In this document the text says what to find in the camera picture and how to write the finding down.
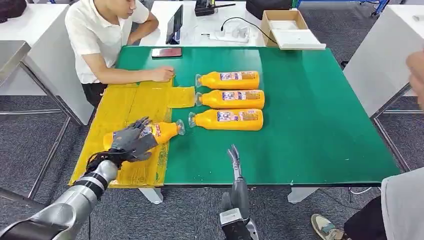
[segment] cardboard box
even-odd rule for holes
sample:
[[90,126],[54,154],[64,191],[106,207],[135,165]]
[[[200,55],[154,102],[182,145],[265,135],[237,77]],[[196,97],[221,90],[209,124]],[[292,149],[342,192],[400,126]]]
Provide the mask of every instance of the cardboard box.
[[263,11],[260,29],[267,47],[281,50],[323,50],[326,48],[309,30],[302,14],[297,9]]

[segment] black pants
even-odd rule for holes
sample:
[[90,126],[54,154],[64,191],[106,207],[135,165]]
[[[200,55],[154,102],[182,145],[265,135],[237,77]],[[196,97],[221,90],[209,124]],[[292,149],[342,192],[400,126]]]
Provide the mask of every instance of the black pants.
[[344,224],[344,232],[352,240],[387,240],[383,223],[382,198],[371,200]]
[[103,94],[107,86],[107,84],[103,83],[86,83],[82,84],[82,89],[84,90],[87,101],[94,107],[97,107],[102,99],[101,94]]

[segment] person's hand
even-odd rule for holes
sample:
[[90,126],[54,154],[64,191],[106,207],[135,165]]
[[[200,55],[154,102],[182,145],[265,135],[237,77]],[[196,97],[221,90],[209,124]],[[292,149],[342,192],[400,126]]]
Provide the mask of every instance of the person's hand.
[[174,76],[174,68],[171,66],[161,66],[150,70],[150,79],[154,82],[168,82]]
[[411,75],[409,82],[418,95],[418,103],[424,110],[424,51],[414,52],[406,59]]

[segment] yellow plastic sheet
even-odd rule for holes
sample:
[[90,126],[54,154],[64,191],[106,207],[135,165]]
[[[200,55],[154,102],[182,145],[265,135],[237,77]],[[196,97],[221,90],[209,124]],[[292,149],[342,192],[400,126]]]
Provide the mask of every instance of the yellow plastic sheet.
[[168,95],[168,108],[189,108],[195,105],[195,87],[172,87]]
[[[103,136],[119,131],[130,123],[149,116],[153,122],[170,122],[171,108],[194,105],[194,87],[172,87],[170,82],[142,82],[140,84],[110,85],[91,123],[87,138],[69,184],[86,169],[93,153],[104,151]],[[124,162],[110,188],[150,188],[162,186],[167,168],[169,144],[161,144],[146,161]]]

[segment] yellow bottle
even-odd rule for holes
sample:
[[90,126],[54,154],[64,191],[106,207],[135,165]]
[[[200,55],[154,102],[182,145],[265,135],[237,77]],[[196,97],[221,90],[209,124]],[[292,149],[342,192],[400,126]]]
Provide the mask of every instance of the yellow bottle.
[[214,109],[263,109],[265,94],[262,90],[213,90],[196,93],[196,106],[207,105]]
[[[140,133],[140,137],[143,137],[147,134],[153,134],[154,139],[158,144],[164,144],[168,142],[175,135],[184,135],[186,129],[184,127],[184,122],[179,119],[176,122],[157,122],[150,123],[147,125],[143,131]],[[114,133],[108,133],[103,137],[103,147],[105,150],[111,148],[112,142],[114,141]]]
[[206,75],[196,74],[196,87],[201,86],[210,89],[257,89],[259,73],[257,71],[213,71]]
[[202,113],[188,114],[188,125],[215,130],[258,131],[264,124],[264,116],[260,109],[209,109]]

